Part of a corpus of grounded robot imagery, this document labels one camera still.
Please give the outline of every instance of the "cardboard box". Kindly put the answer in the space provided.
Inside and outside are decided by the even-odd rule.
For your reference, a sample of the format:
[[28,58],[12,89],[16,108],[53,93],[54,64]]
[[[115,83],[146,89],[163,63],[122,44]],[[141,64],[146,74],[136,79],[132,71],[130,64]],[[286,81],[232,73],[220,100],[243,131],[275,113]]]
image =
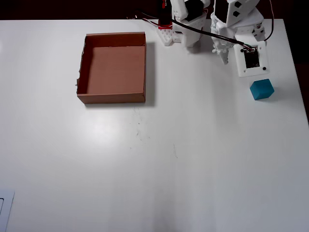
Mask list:
[[88,103],[145,102],[144,32],[88,34],[77,97]]

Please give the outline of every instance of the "table surface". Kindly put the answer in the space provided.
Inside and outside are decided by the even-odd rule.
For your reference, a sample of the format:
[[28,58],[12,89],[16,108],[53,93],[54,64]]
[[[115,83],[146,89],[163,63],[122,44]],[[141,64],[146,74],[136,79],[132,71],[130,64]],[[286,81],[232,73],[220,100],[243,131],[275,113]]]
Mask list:
[[[146,33],[146,103],[82,104],[85,35],[125,31]],[[206,36],[188,49],[138,20],[1,21],[7,232],[307,232],[309,128],[283,20],[267,47],[271,73],[239,78]],[[275,93],[254,101],[266,78]]]

